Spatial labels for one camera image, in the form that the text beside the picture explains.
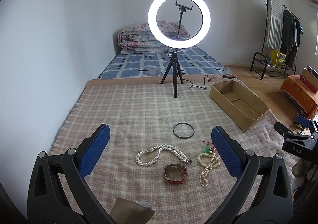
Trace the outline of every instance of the ring light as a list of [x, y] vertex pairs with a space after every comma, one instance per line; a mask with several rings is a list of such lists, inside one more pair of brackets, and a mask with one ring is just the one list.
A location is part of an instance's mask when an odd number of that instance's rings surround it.
[[166, 37], [163, 33], [161, 33], [160, 29], [157, 25], [157, 13], [160, 6], [167, 0], [154, 0], [151, 4], [149, 12], [148, 12], [148, 24], [149, 28], [154, 35], [154, 37], [161, 43], [171, 48], [176, 49], [184, 49], [191, 46], [194, 46], [201, 42], [203, 38], [209, 31], [211, 24], [211, 16], [208, 6], [203, 0], [192, 0], [195, 4], [198, 5], [199, 9], [202, 13], [202, 26], [200, 31], [191, 39], [185, 41], [176, 41]]

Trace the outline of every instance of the black bangle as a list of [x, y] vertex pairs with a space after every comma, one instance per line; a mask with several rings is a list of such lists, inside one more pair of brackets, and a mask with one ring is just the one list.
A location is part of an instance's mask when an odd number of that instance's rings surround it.
[[[192, 135], [189, 136], [189, 137], [181, 137], [181, 136], [177, 135], [176, 132], [175, 132], [175, 127], [177, 127], [179, 124], [185, 124], [185, 125], [187, 125], [187, 126], [190, 126], [190, 127], [192, 128]], [[179, 123], [177, 123], [177, 124], [173, 127], [172, 130], [173, 130], [173, 133], [175, 134], [175, 136], [177, 136], [178, 138], [181, 138], [181, 139], [188, 139], [188, 138], [191, 138], [191, 137], [194, 135], [194, 128], [192, 127], [191, 124], [188, 124], [188, 123], [186, 123], [186, 122], [179, 122]]]

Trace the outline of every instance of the silver screw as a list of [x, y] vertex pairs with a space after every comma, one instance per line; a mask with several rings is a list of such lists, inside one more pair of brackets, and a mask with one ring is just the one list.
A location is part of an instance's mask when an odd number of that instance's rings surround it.
[[245, 152], [246, 152], [246, 154], [249, 155], [249, 156], [254, 156], [254, 155], [255, 155], [254, 151], [252, 151], [251, 149], [248, 149], [248, 150], [246, 150]]
[[68, 155], [73, 155], [76, 152], [76, 149], [71, 148], [67, 151]]
[[45, 152], [44, 151], [40, 152], [39, 155], [38, 155], [38, 157], [40, 157], [40, 158], [42, 158], [44, 156], [45, 156]]
[[277, 154], [276, 154], [276, 158], [278, 158], [278, 159], [283, 159], [283, 156], [282, 156], [281, 154], [277, 153]]

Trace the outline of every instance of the table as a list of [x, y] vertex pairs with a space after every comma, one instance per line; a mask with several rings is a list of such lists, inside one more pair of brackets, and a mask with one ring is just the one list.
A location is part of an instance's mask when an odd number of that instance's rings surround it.
[[318, 111], [318, 92], [314, 93], [299, 79], [299, 75], [287, 76], [280, 87], [281, 92], [287, 92], [313, 120]]

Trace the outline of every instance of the open cardboard box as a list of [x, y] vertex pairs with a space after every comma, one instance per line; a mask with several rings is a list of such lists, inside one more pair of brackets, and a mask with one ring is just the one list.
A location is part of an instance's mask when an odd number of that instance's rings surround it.
[[236, 81], [223, 81], [211, 87], [210, 98], [245, 132], [264, 119], [267, 105]]

